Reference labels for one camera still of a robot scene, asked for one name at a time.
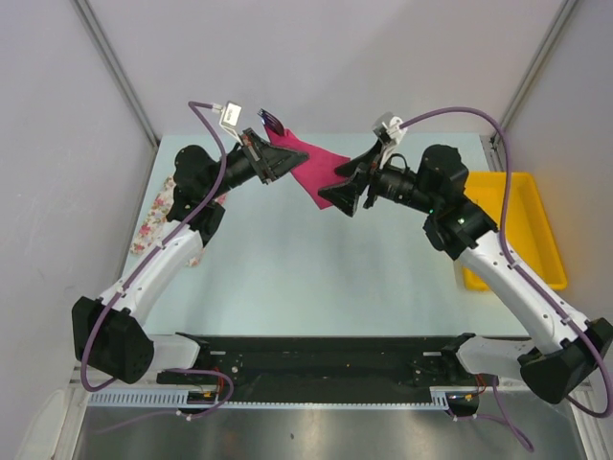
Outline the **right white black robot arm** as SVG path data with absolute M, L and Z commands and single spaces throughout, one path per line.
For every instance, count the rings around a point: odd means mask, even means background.
M 383 161 L 383 147 L 337 168 L 342 182 L 320 197 L 351 217 L 361 196 L 382 197 L 426 214 L 431 245 L 480 277 L 521 323 L 528 338 L 503 340 L 464 333 L 443 349 L 443 376 L 464 384 L 476 374 L 523 381 L 541 400 L 560 403 L 602 363 L 612 326 L 588 319 L 552 291 L 501 242 L 497 223 L 465 194 L 468 168 L 457 149 L 428 147 L 416 171 Z

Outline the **pink paper napkin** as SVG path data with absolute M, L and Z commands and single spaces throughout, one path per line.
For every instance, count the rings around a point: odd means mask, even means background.
M 272 145 L 308 154 L 308 160 L 294 168 L 291 174 L 320 210 L 329 208 L 331 203 L 319 196 L 319 190 L 345 180 L 345 177 L 338 175 L 335 169 L 349 163 L 350 157 L 304 142 L 287 128 L 283 135 L 276 133 L 268 126 L 265 126 L 264 129 Z

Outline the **iridescent purple fork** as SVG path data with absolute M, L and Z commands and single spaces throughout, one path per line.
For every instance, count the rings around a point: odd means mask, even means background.
M 263 125 L 267 129 L 271 130 L 276 135 L 282 137 L 285 136 L 285 127 L 276 116 L 263 108 L 258 111 L 258 115 L 260 116 Z

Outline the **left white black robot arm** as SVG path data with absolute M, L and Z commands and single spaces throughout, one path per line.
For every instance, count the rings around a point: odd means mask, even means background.
M 225 210 L 217 198 L 252 178 L 270 184 L 307 160 L 306 152 L 274 146 L 251 128 L 219 160 L 198 145 L 177 152 L 172 205 L 160 235 L 123 278 L 72 308 L 75 355 L 88 391 L 97 389 L 87 380 L 89 368 L 128 384 L 168 369 L 193 383 L 210 376 L 212 361 L 197 339 L 147 335 L 143 326 L 170 281 L 218 230 Z

